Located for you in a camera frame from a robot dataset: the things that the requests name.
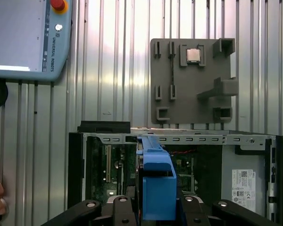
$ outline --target metal chassis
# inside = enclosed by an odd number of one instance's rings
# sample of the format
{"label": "metal chassis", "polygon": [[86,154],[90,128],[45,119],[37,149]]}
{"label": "metal chassis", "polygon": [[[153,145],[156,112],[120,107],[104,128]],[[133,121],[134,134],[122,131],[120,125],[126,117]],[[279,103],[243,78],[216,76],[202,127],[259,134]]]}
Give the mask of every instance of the metal chassis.
{"label": "metal chassis", "polygon": [[[78,133],[82,136],[82,157],[86,159],[88,137],[105,145],[132,145],[139,136],[155,136],[161,145],[234,145],[241,155],[264,155],[266,169],[266,218],[283,220],[283,137],[230,130],[185,130],[132,128],[130,134]],[[86,164],[83,164],[82,199]]]}

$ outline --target silver screw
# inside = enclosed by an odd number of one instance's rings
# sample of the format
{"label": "silver screw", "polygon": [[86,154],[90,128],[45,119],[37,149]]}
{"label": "silver screw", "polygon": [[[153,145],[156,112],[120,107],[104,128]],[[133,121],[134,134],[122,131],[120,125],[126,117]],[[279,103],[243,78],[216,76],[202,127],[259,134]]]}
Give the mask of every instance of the silver screw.
{"label": "silver screw", "polygon": [[95,206],[95,203],[93,203],[93,202],[90,202],[90,203],[87,204],[87,207],[94,207],[94,206]]}
{"label": "silver screw", "polygon": [[191,202],[191,201],[193,200],[192,197],[189,197],[189,196],[185,197],[185,199],[186,199],[186,201],[188,201],[188,202]]}
{"label": "silver screw", "polygon": [[226,207],[227,203],[226,202],[218,202],[218,205],[222,206],[222,207]]}
{"label": "silver screw", "polygon": [[57,24],[57,25],[55,26],[55,29],[56,29],[57,32],[60,32],[60,31],[63,29],[63,25]]}

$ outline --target motherboard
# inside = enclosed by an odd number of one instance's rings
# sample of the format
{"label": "motherboard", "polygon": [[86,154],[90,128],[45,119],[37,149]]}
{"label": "motherboard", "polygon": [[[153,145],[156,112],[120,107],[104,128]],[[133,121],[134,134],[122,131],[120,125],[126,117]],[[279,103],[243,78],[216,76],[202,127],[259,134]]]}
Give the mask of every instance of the motherboard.
{"label": "motherboard", "polygon": [[[210,205],[221,196],[222,147],[166,145],[185,195],[201,195]],[[136,145],[103,145],[95,137],[87,142],[86,198],[106,203],[135,185]]]}

